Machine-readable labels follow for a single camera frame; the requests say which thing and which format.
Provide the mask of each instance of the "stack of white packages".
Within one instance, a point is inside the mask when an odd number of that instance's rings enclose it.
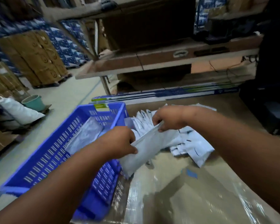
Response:
[[[216,109],[205,105],[196,104],[196,106],[216,111]],[[155,113],[156,111],[146,110],[145,112],[141,110],[137,113],[136,117],[126,119],[126,125],[132,129],[136,140],[154,128],[152,117]],[[210,143],[189,126],[180,129],[176,135],[164,148],[169,147],[173,156],[189,154],[199,167],[205,163],[211,152],[214,151]]]

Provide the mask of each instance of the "human hand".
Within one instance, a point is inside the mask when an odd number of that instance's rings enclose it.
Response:
[[[138,150],[131,146],[135,140],[135,135],[130,128],[118,126],[100,136],[95,143],[106,149],[110,159],[119,159],[128,154],[138,153]]]
[[[159,124],[164,120],[164,124],[159,128],[160,132],[166,130],[179,130],[187,126],[184,119],[184,112],[187,106],[168,105],[160,108],[153,116],[153,125]]]

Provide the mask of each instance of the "pallet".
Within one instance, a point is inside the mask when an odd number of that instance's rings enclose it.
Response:
[[[52,106],[52,105],[46,105],[45,109],[42,110],[42,111],[40,111],[40,113],[43,113],[44,115],[48,114],[49,111],[50,111],[49,108],[50,108],[51,106]],[[20,128],[17,128],[17,129],[15,129],[15,130],[12,130],[12,133],[13,133],[13,134],[19,134],[19,135],[26,134],[28,131],[32,130],[32,128],[33,128],[36,124],[40,123],[43,119],[44,119],[44,117],[42,117],[42,118],[40,118],[40,119],[38,119],[38,120],[35,120],[35,121],[32,122],[32,123],[26,124],[26,125],[24,125],[24,126],[22,126],[22,127],[20,127]]]
[[[3,157],[4,153],[9,150],[11,147],[14,147],[15,145],[21,143],[23,140],[24,140],[24,137],[21,136],[21,135],[17,135],[17,134],[14,134],[12,135],[14,138],[13,138],[13,141],[11,143],[9,143],[7,146],[5,146],[1,151],[0,151],[0,160],[1,158]]]
[[[54,83],[51,83],[51,84],[42,84],[42,85],[39,85],[39,86],[32,86],[33,89],[41,89],[41,88],[49,88],[49,87],[58,87],[60,86],[61,83],[65,82],[68,78],[71,78],[72,77],[72,74],[71,73],[68,73],[66,76],[63,76],[62,79],[60,79],[59,81],[57,82],[54,82]]]
[[[84,64],[86,64],[88,61],[85,61],[84,63],[82,64],[79,64],[79,65],[75,65],[75,66],[69,66],[69,67],[66,67],[67,70],[70,70],[70,69],[75,69],[75,68],[79,68],[79,67],[82,67]]]

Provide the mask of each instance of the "person's right arm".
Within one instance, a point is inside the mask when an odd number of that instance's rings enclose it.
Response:
[[[190,126],[201,134],[234,172],[280,213],[280,139],[255,131],[213,110],[164,106],[153,116],[160,131]]]

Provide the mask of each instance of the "person's left hand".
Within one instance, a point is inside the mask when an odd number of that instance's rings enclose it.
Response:
[[[118,126],[100,136],[94,142],[101,149],[106,149],[111,159],[119,159],[128,154],[138,153],[138,150],[131,146],[131,143],[135,140],[135,135],[130,128]]]

